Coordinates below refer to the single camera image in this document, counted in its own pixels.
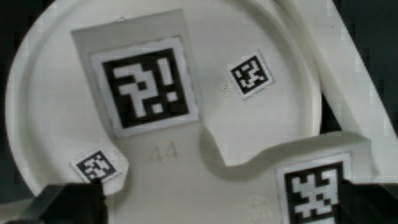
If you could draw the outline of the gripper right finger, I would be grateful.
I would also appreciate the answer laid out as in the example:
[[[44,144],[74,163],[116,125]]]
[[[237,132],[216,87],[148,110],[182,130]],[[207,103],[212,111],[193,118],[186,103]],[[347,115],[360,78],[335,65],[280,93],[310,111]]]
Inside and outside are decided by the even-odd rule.
[[[339,224],[398,224],[398,183],[339,184]]]

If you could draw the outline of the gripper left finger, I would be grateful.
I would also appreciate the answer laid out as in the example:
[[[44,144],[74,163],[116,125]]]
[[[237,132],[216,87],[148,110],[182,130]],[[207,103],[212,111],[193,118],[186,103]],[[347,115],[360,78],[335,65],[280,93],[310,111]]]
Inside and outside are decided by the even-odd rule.
[[[102,184],[51,184],[22,211],[22,218],[40,224],[108,224]]]

